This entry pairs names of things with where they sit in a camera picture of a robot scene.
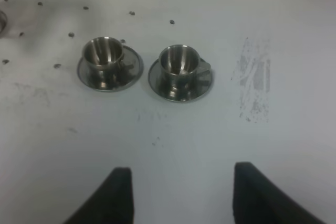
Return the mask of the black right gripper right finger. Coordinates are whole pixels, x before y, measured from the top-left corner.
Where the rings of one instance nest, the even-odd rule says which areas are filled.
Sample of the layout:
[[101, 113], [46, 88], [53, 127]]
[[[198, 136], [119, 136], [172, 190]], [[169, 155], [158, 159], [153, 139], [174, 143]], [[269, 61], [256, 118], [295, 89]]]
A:
[[235, 164], [233, 216], [237, 224], [323, 223], [288, 197], [250, 162]]

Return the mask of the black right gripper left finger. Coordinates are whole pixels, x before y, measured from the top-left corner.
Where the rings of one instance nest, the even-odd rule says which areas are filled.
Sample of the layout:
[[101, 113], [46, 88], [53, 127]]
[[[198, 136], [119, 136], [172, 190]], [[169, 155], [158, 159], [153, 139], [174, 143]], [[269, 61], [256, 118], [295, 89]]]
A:
[[131, 169], [115, 168], [65, 223], [134, 223]]

